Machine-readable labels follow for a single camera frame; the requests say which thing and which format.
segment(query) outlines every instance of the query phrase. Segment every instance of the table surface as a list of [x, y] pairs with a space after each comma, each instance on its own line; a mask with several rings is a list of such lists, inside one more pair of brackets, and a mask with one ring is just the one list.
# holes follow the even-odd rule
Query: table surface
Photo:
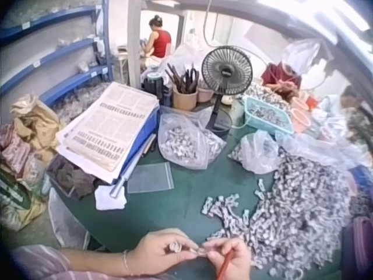
[[[219, 157], [207, 170], [189, 170], [171, 164], [175, 189], [144, 194], [127, 194], [125, 209], [97, 211], [94, 195], [81, 201], [74, 201], [62, 195], [61, 198], [90, 234], [112, 252], [134, 248], [149, 231], [164, 228], [179, 228], [196, 243], [203, 243], [211, 233], [221, 229], [218, 218], [208, 218], [201, 214], [206, 197], [228, 196], [238, 193], [239, 207], [254, 213], [258, 203], [254, 191], [257, 181], [263, 178], [267, 190], [272, 188], [273, 174], [256, 175], [244, 170], [238, 163], [227, 157], [239, 143], [241, 137], [255, 130], [249, 127], [239, 131], [231, 130], [227, 145]], [[156, 150], [140, 160], [139, 164], [164, 162]], [[340, 251], [335, 252], [333, 262], [322, 269], [308, 271], [306, 279], [340, 279]], [[262, 270], [253, 268], [251, 279], [282, 279], [268, 275], [270, 266]], [[183, 263], [168, 272], [176, 279], [214, 279], [213, 267], [202, 258]]]

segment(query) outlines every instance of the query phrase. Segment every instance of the left hand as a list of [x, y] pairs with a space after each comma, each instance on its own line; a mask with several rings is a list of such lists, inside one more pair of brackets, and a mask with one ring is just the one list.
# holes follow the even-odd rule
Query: left hand
[[177, 242], [185, 248], [198, 248], [188, 236], [179, 229], [164, 229], [150, 232], [143, 237], [133, 251], [127, 254], [127, 264], [134, 275], [156, 275], [186, 260], [193, 260], [196, 254], [182, 250], [167, 253], [171, 243]]

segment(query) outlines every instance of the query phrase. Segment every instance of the black fan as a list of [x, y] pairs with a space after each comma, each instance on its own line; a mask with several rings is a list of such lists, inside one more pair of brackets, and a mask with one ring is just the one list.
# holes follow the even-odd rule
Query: black fan
[[228, 114], [220, 110], [221, 99], [224, 95], [237, 95], [247, 90], [252, 81], [250, 59], [238, 48], [224, 45], [207, 54], [202, 62], [201, 72], [207, 86], [218, 95], [206, 128], [214, 133], [220, 130], [216, 127], [218, 113], [220, 112], [219, 115], [222, 116], [219, 117], [222, 119], [220, 120], [221, 123], [230, 122], [229, 128], [225, 129], [226, 133], [228, 133], [232, 120]]

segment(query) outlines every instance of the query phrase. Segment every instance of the red top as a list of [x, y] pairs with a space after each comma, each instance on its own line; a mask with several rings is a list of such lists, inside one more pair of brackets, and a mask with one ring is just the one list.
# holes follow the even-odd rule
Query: red top
[[169, 34], [169, 32], [164, 30], [157, 30], [157, 32], [159, 36], [154, 41], [154, 51], [152, 55], [154, 55], [155, 57], [164, 58], [164, 56], [166, 55], [167, 44], [171, 44], [171, 35]]
[[281, 62], [278, 65], [269, 64], [266, 71], [262, 74], [262, 79], [264, 86], [267, 84], [275, 85], [279, 83], [279, 80], [282, 80], [283, 82], [293, 82], [298, 89], [301, 87], [302, 82], [302, 77], [291, 76], [285, 73]]

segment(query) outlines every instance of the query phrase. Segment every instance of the silver bracelet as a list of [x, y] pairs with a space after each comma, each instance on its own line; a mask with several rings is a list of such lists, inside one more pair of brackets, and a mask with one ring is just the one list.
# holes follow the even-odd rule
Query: silver bracelet
[[123, 260], [123, 263], [124, 263], [124, 266], [127, 270], [127, 272], [129, 273], [129, 276], [133, 276], [133, 274], [130, 272], [129, 268], [128, 268], [128, 264], [127, 264], [127, 253], [128, 253], [128, 250], [124, 250], [124, 252], [122, 253], [122, 260]]

